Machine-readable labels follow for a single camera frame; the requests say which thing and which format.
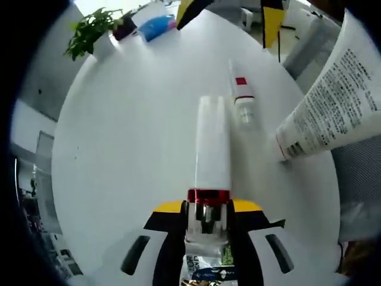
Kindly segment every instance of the potted plant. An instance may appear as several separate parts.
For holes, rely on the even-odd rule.
[[[64,55],[70,56],[75,61],[77,57],[84,56],[86,52],[93,54],[99,60],[110,54],[114,47],[110,42],[108,31],[123,24],[121,19],[112,18],[115,12],[122,13],[122,9],[104,11],[103,7],[75,23],[73,25],[74,36],[70,39]]]

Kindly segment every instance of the blue package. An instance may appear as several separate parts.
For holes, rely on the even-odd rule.
[[[164,15],[152,18],[139,28],[147,42],[176,27],[174,15]]]

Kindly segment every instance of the red band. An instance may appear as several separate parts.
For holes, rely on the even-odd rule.
[[[234,100],[234,103],[236,103],[236,101],[241,99],[241,98],[252,98],[252,99],[255,99],[255,97],[253,97],[252,95],[243,95],[241,97],[236,97],[236,99]]]
[[[188,202],[217,206],[227,204],[230,200],[230,191],[225,189],[190,189]]]

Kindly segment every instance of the white round table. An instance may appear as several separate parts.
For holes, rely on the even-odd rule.
[[[230,99],[228,59],[246,63],[262,132],[232,124],[232,193],[338,264],[339,192],[329,152],[277,163],[267,138],[303,97],[294,80],[238,27],[208,11],[150,43],[126,39],[103,63],[88,59],[61,111],[52,158],[54,202],[84,273],[106,248],[141,228],[165,201],[183,200],[195,173],[199,97]]]

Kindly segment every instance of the yellow part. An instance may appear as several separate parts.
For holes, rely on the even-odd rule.
[[[184,16],[185,10],[188,8],[189,4],[192,3],[193,0],[181,0],[179,5],[179,9],[177,10],[176,23],[179,24],[180,20]]]
[[[285,12],[280,9],[263,7],[264,15],[264,40],[265,47],[271,48],[273,42],[277,39],[278,31],[282,25]]]
[[[169,201],[167,203],[164,203],[164,204],[158,206],[154,210],[154,212],[158,212],[158,213],[180,213],[182,203],[183,203],[183,201]]]
[[[254,212],[256,210],[261,210],[262,208],[257,205],[256,203],[252,201],[245,201],[245,200],[240,200],[238,198],[233,199],[233,204],[234,204],[234,211],[236,213],[239,212]]]
[[[181,205],[183,201],[169,201],[158,206],[154,212],[158,213],[180,213]],[[255,212],[257,210],[262,211],[262,208],[252,201],[240,200],[238,198],[233,199],[235,212]]]

